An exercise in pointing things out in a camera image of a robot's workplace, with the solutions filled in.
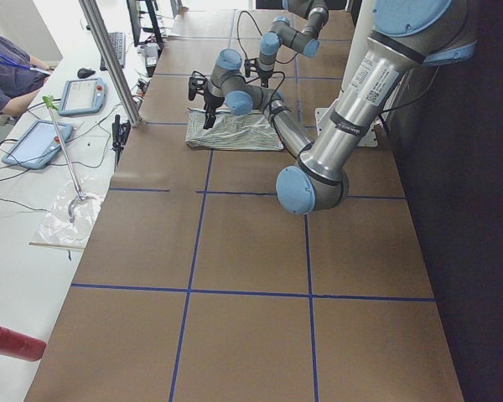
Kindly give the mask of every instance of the metal stand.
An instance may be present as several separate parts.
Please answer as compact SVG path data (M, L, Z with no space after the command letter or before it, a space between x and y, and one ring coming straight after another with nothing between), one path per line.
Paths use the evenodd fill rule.
M93 33L93 39L101 52L101 57L103 58L108 72L110 73L111 81L116 87L119 99L125 108L128 120L131 122L132 126L136 127L142 118L137 110L137 105L132 94L128 89L127 80L125 80L125 75L122 72L119 61L117 60L116 54L114 53L114 48L111 46L110 39L108 38L108 31L106 31L106 25L102 19L101 12L97 7L95 0L79 0L82 11L86 16L86 20L90 25L91 32Z

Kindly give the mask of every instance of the white table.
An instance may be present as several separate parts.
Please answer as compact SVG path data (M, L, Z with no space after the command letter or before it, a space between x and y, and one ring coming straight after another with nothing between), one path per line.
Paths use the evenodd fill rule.
M100 76L107 84L106 103L99 113L91 116L73 118L60 117L59 121L80 126L68 147L72 161L100 167L93 169L75 164L75 171L81 180L86 176L96 176L110 181L114 169L115 153L111 150L111 124L114 115L119 114L122 122L127 120L120 100L107 71L99 71L100 55L89 31L75 37L77 48L65 55L56 71L39 92L39 95L53 95L60 98L64 83L76 79L80 67L96 71L93 77ZM144 62L136 53L132 37L127 37L129 47L124 73L132 88L138 78L145 78ZM40 103L38 96L33 105ZM34 108L32 112L43 120L49 120L44 106ZM107 117L100 126L97 125ZM12 129L8 138L20 138L36 120L35 116L25 113ZM13 144L3 145L4 150ZM0 152L0 168L3 152ZM60 152L52 163L65 163ZM21 173L19 167L0 169L0 179L10 178ZM0 182L0 198L27 204L36 209L49 209L56 195L70 181L66 166L48 166L42 170L33 170L16 178ZM32 337L48 341L60 308L69 289L81 258L81 252L52 249L29 245L38 228L44 212L33 212L16 204L0 201L0 325ZM28 392L39 363L24 362L16 358L0 355L0 402L22 401Z

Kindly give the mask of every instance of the person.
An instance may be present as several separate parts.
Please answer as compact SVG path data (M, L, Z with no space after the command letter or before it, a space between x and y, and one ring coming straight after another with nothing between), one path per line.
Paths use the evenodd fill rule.
M0 114L20 116L49 78L50 68L0 36Z

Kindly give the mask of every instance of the red cylinder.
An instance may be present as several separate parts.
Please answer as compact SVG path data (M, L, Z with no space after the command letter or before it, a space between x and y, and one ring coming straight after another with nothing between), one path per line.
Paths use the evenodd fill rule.
M34 362L43 357L47 344L12 329L0 327L0 354Z

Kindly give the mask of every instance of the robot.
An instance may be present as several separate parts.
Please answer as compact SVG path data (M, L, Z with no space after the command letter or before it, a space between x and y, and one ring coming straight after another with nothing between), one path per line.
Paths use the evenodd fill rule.
M197 94L205 98L205 129L212 127L215 111L224 102L237 116L261 111L296 159L277 176L280 204L292 214L333 208L349 189L343 166L402 77L418 66L458 63L473 55L478 6L477 0L376 0L367 53L348 88L329 108L315 141L285 106L283 96L268 88L268 79L281 46L315 56L329 16L324 0L283 0L285 9L308 22L299 32L286 18L273 21L262 36L259 57L246 61L246 75L254 69L261 86L246 83L237 51L223 49L209 79L192 74L189 99Z

